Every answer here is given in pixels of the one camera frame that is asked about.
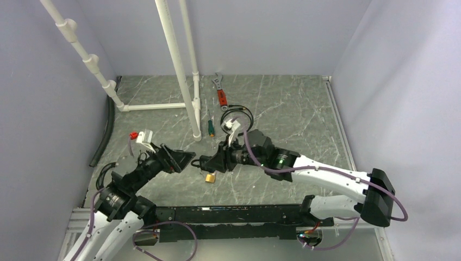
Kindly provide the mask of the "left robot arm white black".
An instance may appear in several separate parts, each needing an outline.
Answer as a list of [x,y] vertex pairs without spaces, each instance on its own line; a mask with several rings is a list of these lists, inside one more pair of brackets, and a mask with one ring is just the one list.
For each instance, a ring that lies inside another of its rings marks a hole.
[[93,195],[89,221],[64,260],[112,260],[134,235],[176,224],[171,207],[158,209],[137,192],[161,172],[182,172],[196,154],[165,144],[150,147],[138,157],[122,158],[114,164],[111,182]]

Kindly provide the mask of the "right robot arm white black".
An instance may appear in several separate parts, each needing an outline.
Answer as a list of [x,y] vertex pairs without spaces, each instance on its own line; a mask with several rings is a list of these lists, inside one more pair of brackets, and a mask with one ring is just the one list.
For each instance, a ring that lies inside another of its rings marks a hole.
[[388,227],[394,219],[395,190],[381,169],[370,173],[345,170],[320,163],[298,152],[275,146],[259,130],[238,141],[219,143],[213,156],[200,156],[193,166],[208,172],[225,173],[238,164],[260,167],[277,181],[301,182],[336,192],[335,196],[308,195],[300,210],[307,226],[328,218],[360,218],[377,227]]

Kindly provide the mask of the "black padlock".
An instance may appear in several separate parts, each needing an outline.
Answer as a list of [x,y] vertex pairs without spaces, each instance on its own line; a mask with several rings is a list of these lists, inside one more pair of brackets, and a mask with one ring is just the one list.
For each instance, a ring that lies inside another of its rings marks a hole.
[[201,170],[206,170],[206,163],[209,161],[210,156],[200,156],[198,159],[191,161],[190,165]]

